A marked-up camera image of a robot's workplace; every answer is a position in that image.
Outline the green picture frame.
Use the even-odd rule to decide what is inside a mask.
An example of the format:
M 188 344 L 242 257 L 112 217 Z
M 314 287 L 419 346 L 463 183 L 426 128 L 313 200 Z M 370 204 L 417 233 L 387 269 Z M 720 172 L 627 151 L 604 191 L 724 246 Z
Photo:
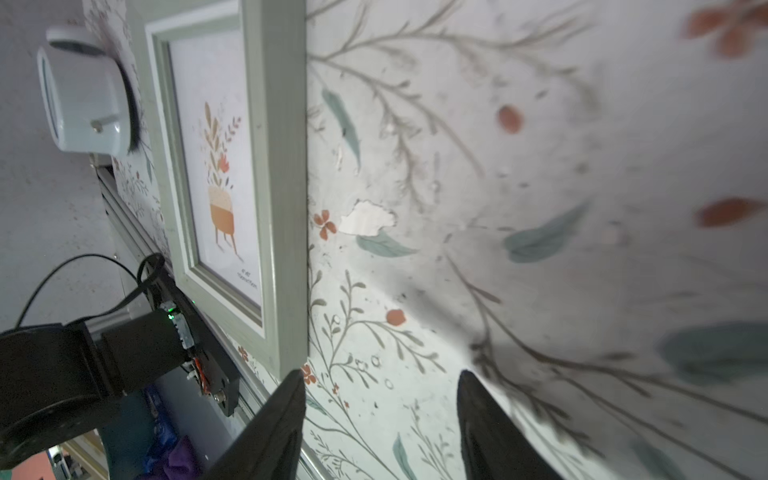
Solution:
M 301 1 L 130 1 L 177 286 L 276 378 L 308 356 Z

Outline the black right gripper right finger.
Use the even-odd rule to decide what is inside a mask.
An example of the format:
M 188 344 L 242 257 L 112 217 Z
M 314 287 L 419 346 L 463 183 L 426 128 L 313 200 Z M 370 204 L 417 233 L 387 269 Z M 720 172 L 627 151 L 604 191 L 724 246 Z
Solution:
M 457 414 L 468 479 L 561 479 L 469 370 L 459 376 Z

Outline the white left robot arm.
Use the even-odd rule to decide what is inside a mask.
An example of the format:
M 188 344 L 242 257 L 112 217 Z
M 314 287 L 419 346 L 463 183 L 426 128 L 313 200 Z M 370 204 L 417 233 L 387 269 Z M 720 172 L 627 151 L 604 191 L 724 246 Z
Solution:
M 103 427 L 124 396 L 188 358 L 167 313 L 98 333 L 86 323 L 47 324 L 1 335 L 1 467 Z

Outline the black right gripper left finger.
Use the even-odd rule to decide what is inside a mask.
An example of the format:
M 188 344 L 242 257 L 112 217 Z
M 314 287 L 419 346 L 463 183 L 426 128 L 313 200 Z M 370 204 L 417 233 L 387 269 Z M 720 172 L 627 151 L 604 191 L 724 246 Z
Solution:
M 294 479 L 306 413 L 303 374 L 287 374 L 204 479 Z

